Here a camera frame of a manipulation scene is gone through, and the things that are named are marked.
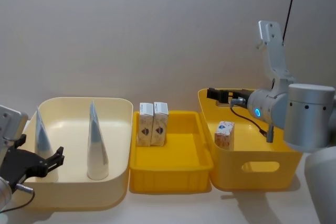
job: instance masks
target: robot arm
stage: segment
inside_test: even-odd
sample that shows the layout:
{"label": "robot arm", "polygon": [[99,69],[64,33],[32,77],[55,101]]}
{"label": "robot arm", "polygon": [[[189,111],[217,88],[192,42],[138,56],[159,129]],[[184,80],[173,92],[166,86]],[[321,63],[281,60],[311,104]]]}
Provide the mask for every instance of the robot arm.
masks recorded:
{"label": "robot arm", "polygon": [[265,72],[274,83],[271,90],[258,89],[247,108],[255,118],[284,129],[284,140],[300,152],[314,152],[330,142],[329,120],[334,110],[333,87],[293,84],[286,68],[284,42],[277,22],[259,21],[259,43]]}
{"label": "robot arm", "polygon": [[22,131],[28,116],[0,105],[0,209],[10,201],[16,190],[33,193],[22,185],[30,177],[45,177],[64,161],[63,147],[44,159],[35,153],[18,149],[26,142]]}

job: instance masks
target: yellow plastic tray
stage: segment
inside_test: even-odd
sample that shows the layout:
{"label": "yellow plastic tray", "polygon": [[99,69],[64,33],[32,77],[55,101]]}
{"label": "yellow plastic tray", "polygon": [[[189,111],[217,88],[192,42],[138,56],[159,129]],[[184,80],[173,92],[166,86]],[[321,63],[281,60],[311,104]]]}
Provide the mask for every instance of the yellow plastic tray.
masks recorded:
{"label": "yellow plastic tray", "polygon": [[[206,98],[206,92],[206,89],[200,90],[198,99],[202,126],[214,161],[210,174],[212,184],[221,190],[288,187],[302,154],[285,144],[282,130],[275,129],[274,142],[267,143],[253,124],[231,113],[229,107],[217,106],[216,101]],[[234,107],[234,110],[267,130],[267,124],[252,118],[246,109]],[[233,151],[223,150],[214,142],[220,121],[235,123]]]}
{"label": "yellow plastic tray", "polygon": [[[102,180],[87,176],[89,109],[94,100],[101,132],[109,158],[109,175]],[[54,98],[39,106],[54,151],[64,147],[64,164],[55,183],[29,178],[25,185],[34,188],[35,199],[27,207],[63,210],[94,210],[109,208],[123,199],[127,192],[128,162],[131,146],[133,105],[119,98]],[[27,141],[22,148],[34,152],[34,114],[27,126]],[[13,194],[19,205],[30,195]]]}
{"label": "yellow plastic tray", "polygon": [[139,113],[133,116],[130,190],[144,194],[209,190],[213,162],[196,112],[170,111],[163,147],[136,145]]}

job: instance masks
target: gray wall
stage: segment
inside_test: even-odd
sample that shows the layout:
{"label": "gray wall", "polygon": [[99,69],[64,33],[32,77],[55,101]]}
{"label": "gray wall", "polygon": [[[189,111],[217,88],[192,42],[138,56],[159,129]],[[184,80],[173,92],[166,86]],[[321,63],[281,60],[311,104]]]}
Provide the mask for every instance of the gray wall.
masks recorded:
{"label": "gray wall", "polygon": [[[335,0],[294,0],[287,64],[336,86]],[[58,96],[166,101],[197,110],[207,87],[269,84],[260,19],[284,28],[289,0],[0,0],[0,103],[30,115]]]}

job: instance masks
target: yellow plastic bin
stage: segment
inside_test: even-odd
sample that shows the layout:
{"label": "yellow plastic bin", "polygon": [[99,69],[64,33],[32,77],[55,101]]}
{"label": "yellow plastic bin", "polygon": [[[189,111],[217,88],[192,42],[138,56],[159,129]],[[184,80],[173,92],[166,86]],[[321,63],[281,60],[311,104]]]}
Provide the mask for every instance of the yellow plastic bin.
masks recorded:
{"label": "yellow plastic bin", "polygon": [[[282,130],[275,129],[274,142],[267,143],[253,124],[234,115],[228,106],[217,106],[216,101],[206,98],[206,92],[206,89],[200,90],[198,99],[201,123],[214,162],[210,174],[212,184],[221,190],[288,187],[302,154],[285,144]],[[234,110],[267,130],[267,124],[252,118],[246,109],[234,107]],[[214,142],[220,121],[235,123],[233,151],[221,149]]]}
{"label": "yellow plastic bin", "polygon": [[210,190],[213,168],[196,112],[170,111],[165,145],[137,146],[139,112],[133,115],[130,191],[189,194]]}

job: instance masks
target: blue indicator light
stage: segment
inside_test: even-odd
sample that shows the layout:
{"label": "blue indicator light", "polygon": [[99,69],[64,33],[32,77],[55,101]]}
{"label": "blue indicator light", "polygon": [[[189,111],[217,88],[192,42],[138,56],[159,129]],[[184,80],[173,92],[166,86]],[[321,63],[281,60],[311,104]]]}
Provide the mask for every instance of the blue indicator light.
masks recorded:
{"label": "blue indicator light", "polygon": [[259,109],[255,109],[254,112],[256,113],[257,117],[260,117],[260,110]]}

